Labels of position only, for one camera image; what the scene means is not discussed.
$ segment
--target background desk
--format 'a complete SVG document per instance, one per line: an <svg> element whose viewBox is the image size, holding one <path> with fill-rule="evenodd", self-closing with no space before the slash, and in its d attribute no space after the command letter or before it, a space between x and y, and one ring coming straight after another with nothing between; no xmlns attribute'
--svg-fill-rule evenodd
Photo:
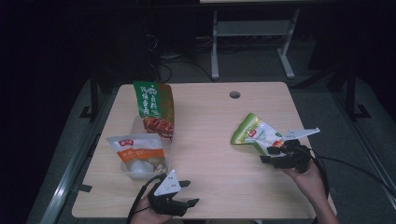
<svg viewBox="0 0 396 224"><path fill-rule="evenodd" d="M262 164L253 147L232 146L233 131L249 112L281 133L303 128L284 83L172 84L176 121L171 168L191 184L178 198L199 198L184 218L312 218L315 213L292 180ZM231 91L241 97L233 99ZM138 115L134 87L124 85L109 114L83 181L75 217L127 217L144 181L120 170L106 138L128 134ZM309 146L308 140L302 143Z"/></svg>

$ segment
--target hole in table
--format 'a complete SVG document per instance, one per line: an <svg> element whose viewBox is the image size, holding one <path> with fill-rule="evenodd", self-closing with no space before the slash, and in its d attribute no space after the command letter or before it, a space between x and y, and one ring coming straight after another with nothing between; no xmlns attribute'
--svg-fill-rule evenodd
<svg viewBox="0 0 396 224"><path fill-rule="evenodd" d="M241 97L241 93L239 93L239 91L230 91L230 97L233 99L238 99Z"/></svg>

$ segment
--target person's left hand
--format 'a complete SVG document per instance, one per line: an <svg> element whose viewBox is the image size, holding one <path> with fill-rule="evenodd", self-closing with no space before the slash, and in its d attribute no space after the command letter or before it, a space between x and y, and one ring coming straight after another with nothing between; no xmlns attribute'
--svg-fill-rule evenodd
<svg viewBox="0 0 396 224"><path fill-rule="evenodd" d="M130 224L162 224L170 219L172 219L172 216L157 214L149 208L149 199L144 197L137 205Z"/></svg>

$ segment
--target hand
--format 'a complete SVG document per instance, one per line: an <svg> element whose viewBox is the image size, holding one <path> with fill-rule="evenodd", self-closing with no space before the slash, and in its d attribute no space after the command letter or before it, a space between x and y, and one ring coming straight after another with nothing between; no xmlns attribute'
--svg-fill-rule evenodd
<svg viewBox="0 0 396 224"><path fill-rule="evenodd" d="M339 223L327 200L319 169L312 161L309 162L308 170L305 173L300 174L297 170L292 169L282 171L294 180L297 187L312 204L320 224Z"/></svg>
<svg viewBox="0 0 396 224"><path fill-rule="evenodd" d="M149 208L149 199L147 197L140 200L136 207L136 212L137 213L132 217L131 224L162 224L172 219L172 216L157 214L154 210Z"/></svg>

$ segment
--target red logo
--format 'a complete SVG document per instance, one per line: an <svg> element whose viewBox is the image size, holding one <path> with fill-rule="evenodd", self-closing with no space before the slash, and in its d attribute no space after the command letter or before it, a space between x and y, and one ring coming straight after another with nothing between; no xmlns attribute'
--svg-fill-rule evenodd
<svg viewBox="0 0 396 224"><path fill-rule="evenodd" d="M250 132L248 133L248 136L249 136L249 137L253 137L256 133L257 133L256 130L252 130L252 131L250 131Z"/></svg>
<svg viewBox="0 0 396 224"><path fill-rule="evenodd" d="M120 146L125 147L125 146L133 146L134 145L134 140L132 139L125 139L119 141Z"/></svg>

